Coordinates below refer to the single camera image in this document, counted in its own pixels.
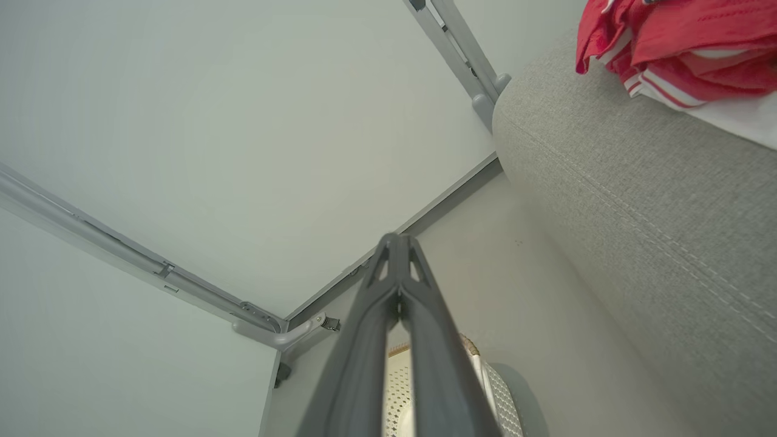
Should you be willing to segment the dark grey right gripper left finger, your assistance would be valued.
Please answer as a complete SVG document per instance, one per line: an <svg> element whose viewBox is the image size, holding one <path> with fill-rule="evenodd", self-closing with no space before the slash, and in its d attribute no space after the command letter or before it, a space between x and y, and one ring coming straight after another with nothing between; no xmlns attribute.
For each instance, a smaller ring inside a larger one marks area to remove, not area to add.
<svg viewBox="0 0 777 437"><path fill-rule="evenodd" d="M387 334L396 324L399 236L378 242L297 436L381 436Z"/></svg>

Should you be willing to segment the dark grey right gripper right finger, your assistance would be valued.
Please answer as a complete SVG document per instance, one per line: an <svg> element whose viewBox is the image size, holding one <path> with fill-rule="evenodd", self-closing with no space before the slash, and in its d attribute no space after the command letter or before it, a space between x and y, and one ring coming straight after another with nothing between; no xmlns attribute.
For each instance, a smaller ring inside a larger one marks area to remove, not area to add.
<svg viewBox="0 0 777 437"><path fill-rule="evenodd" d="M399 236L399 317L410 334L416 436L500 436L416 238Z"/></svg>

